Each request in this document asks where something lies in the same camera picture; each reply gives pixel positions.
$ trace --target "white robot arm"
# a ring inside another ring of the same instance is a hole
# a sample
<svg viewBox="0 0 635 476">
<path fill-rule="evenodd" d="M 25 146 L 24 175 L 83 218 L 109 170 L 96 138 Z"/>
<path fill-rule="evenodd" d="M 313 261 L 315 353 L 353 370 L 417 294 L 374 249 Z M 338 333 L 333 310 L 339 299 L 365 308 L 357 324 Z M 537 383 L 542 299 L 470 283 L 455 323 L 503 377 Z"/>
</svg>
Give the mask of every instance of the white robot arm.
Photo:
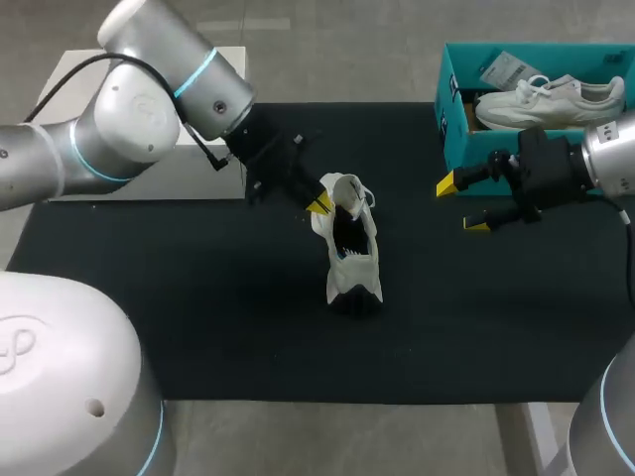
<svg viewBox="0 0 635 476">
<path fill-rule="evenodd" d="M 98 41 L 107 51 L 103 58 L 114 63 L 81 116 L 0 127 L 0 210 L 114 191 L 169 153 L 183 122 L 217 170 L 226 160 L 214 157 L 193 130 L 208 141 L 225 140 L 247 168 L 248 197 L 279 186 L 303 208 L 330 211 L 323 186 L 300 165 L 302 136 L 283 134 L 252 109 L 251 86 L 168 4 L 121 1 Z"/>
</svg>

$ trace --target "shoelace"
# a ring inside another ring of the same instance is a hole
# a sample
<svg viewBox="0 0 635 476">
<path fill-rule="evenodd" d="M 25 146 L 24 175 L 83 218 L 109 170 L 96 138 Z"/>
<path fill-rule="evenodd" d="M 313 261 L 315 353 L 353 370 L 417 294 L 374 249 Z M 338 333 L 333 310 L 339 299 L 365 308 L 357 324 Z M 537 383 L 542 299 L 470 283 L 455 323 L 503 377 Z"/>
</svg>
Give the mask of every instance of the shoelace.
<svg viewBox="0 0 635 476">
<path fill-rule="evenodd" d="M 534 82 L 538 79 L 542 79 L 546 81 L 542 86 L 534 86 Z M 528 80 L 521 79 L 518 81 L 518 85 L 516 86 L 516 98 L 522 104 L 527 104 L 531 99 L 542 94 L 544 96 L 551 96 L 552 91 L 548 88 L 551 85 L 549 78 L 546 76 L 542 76 L 541 74 L 536 74 L 530 77 Z"/>
</svg>

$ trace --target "white sneaker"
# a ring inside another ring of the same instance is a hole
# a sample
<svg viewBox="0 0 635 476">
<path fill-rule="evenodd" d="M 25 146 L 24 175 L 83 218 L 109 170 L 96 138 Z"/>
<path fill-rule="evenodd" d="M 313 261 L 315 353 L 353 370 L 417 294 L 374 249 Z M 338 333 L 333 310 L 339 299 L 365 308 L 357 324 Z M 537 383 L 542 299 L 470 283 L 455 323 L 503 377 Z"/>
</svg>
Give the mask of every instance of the white sneaker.
<svg viewBox="0 0 635 476">
<path fill-rule="evenodd" d="M 547 83 L 535 86 L 539 79 Z M 551 82 L 536 75 L 518 81 L 515 91 L 479 97 L 474 113 L 489 129 L 567 129 L 617 117 L 624 110 L 625 95 L 619 76 L 608 84 L 586 84 L 569 75 Z"/>
<path fill-rule="evenodd" d="M 326 174 L 320 181 L 334 205 L 329 215 L 311 214 L 314 232 L 328 245 L 326 301 L 346 313 L 366 314 L 384 300 L 377 228 L 370 214 L 375 196 L 354 175 Z"/>
</svg>

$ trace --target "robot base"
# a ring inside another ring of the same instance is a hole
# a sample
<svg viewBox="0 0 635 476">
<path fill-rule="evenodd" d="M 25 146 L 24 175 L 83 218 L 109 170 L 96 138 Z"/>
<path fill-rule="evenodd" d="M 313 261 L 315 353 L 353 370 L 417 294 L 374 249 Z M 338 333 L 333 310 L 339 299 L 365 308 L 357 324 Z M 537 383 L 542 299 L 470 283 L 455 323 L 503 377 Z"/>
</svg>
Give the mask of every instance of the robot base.
<svg viewBox="0 0 635 476">
<path fill-rule="evenodd" d="M 0 474 L 171 476 L 176 451 L 137 334 L 99 291 L 0 273 Z"/>
</svg>

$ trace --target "white table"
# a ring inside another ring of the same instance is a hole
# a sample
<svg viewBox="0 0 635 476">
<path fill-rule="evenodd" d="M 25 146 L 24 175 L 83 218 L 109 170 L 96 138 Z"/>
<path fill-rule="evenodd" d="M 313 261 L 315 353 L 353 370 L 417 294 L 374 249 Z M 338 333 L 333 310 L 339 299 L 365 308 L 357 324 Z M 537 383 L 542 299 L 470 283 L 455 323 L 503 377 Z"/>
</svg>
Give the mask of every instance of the white table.
<svg viewBox="0 0 635 476">
<path fill-rule="evenodd" d="M 244 47 L 221 47 L 218 51 L 229 61 L 241 77 L 247 76 L 247 52 Z M 57 67 L 49 77 L 41 100 L 47 92 L 74 66 L 103 50 L 74 50 L 64 52 Z M 108 71 L 108 61 L 94 63 L 71 79 L 58 92 L 37 117 L 39 124 L 52 124 L 72 119 L 81 114 L 97 91 Z M 206 142 L 219 158 L 227 155 L 224 141 Z M 216 172 L 207 158 L 181 127 L 179 141 L 172 154 L 164 157 L 140 176 L 119 190 L 107 195 L 72 195 L 59 200 L 175 200 L 243 198 L 245 196 L 245 171 L 237 161 L 231 161 Z"/>
</svg>

